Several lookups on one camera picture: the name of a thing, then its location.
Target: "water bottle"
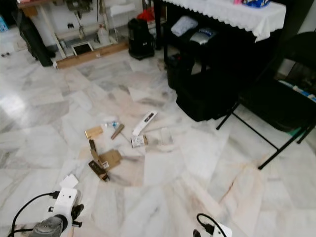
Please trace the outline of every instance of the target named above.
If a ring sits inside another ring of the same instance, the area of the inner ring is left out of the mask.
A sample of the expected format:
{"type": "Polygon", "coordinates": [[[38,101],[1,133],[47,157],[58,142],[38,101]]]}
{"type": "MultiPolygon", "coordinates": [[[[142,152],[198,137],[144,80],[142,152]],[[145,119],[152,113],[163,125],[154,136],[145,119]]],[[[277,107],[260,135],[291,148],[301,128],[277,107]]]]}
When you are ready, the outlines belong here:
{"type": "Polygon", "coordinates": [[[118,127],[118,126],[119,126],[119,122],[117,122],[117,121],[105,123],[105,127],[113,127],[113,128],[116,128],[116,127],[118,127]]]}

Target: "white cloth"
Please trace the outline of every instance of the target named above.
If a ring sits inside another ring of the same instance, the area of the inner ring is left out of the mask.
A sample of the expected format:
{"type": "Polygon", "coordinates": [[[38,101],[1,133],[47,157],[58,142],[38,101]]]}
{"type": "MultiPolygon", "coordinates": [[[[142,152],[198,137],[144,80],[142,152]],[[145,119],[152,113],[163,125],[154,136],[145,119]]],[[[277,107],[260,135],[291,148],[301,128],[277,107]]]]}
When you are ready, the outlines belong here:
{"type": "Polygon", "coordinates": [[[213,17],[233,27],[252,31],[256,42],[270,37],[270,32],[282,29],[286,7],[270,2],[262,8],[233,4],[233,0],[162,0],[213,17]]]}
{"type": "Polygon", "coordinates": [[[171,31],[177,36],[180,37],[189,29],[193,29],[198,26],[198,22],[192,19],[189,16],[182,16],[176,24],[171,28],[171,31]]]}

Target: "white tablecloth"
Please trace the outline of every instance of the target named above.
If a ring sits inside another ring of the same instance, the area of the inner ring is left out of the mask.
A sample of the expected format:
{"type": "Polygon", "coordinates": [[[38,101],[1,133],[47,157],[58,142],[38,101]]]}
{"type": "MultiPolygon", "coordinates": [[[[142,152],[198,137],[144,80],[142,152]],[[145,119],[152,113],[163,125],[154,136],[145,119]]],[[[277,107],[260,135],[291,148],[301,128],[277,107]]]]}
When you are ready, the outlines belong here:
{"type": "Polygon", "coordinates": [[[262,8],[233,4],[233,0],[163,0],[213,17],[233,27],[252,31],[256,42],[270,37],[270,32],[282,29],[286,7],[270,2],[262,8]]]}

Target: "black bag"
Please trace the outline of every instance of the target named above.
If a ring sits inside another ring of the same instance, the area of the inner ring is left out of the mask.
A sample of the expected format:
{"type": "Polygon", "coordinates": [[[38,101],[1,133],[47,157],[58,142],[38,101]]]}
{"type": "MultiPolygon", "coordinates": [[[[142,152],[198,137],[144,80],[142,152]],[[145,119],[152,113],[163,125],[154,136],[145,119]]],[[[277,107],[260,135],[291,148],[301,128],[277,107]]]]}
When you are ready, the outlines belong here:
{"type": "Polygon", "coordinates": [[[43,67],[52,66],[50,57],[54,57],[55,53],[47,50],[31,19],[26,17],[21,10],[12,12],[12,16],[32,56],[36,57],[43,67]]]}
{"type": "Polygon", "coordinates": [[[129,55],[138,60],[154,56],[155,40],[149,33],[147,21],[133,18],[127,26],[129,55]]]}

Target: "wooden stick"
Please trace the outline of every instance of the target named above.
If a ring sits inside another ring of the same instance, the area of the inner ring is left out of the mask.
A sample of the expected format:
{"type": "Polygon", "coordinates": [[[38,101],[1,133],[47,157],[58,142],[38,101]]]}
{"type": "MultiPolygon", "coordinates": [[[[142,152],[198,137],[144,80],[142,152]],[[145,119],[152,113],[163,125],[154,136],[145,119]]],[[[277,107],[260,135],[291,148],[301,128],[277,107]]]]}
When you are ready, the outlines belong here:
{"type": "Polygon", "coordinates": [[[80,54],[78,56],[70,56],[65,59],[59,60],[56,62],[56,66],[58,69],[67,68],[96,58],[101,58],[113,53],[117,53],[125,49],[128,49],[127,42],[113,44],[110,46],[98,48],[91,52],[80,54]]]}
{"type": "Polygon", "coordinates": [[[74,237],[74,231],[75,231],[75,228],[71,226],[71,229],[69,230],[67,237],[74,237]]]}

